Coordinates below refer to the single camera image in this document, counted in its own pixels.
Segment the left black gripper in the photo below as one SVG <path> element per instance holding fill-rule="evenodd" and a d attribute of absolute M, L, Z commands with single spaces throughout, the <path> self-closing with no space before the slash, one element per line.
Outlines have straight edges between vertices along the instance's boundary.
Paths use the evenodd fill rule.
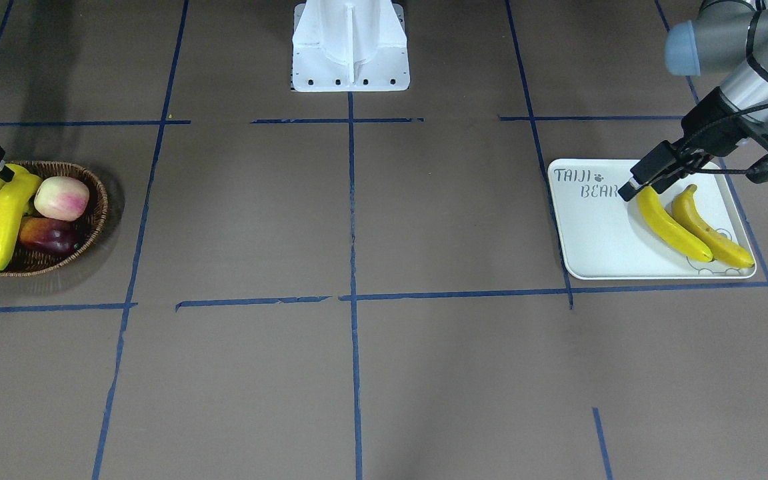
<path fill-rule="evenodd" d="M 697 152 L 722 157 L 734 152 L 758 125 L 755 119 L 737 112 L 723 89 L 714 88 L 681 119 L 681 149 L 672 142 L 661 141 L 630 169 L 631 178 L 618 188 L 618 195 L 628 203 L 646 187 L 663 193 L 691 175 L 693 168 L 704 165 L 704 156 L 693 156 Z"/>

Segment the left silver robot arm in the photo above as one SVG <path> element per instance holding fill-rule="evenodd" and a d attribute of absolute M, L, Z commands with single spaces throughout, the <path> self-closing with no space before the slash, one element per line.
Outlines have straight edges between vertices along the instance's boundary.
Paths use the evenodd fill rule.
<path fill-rule="evenodd" d="M 765 154 L 739 173 L 753 183 L 768 182 L 768 2 L 704 1 L 696 19 L 669 31 L 665 66 L 676 76 L 726 77 L 683 116 L 679 140 L 660 142 L 634 164 L 619 188 L 622 200 L 646 187 L 662 193 L 747 140 Z"/>

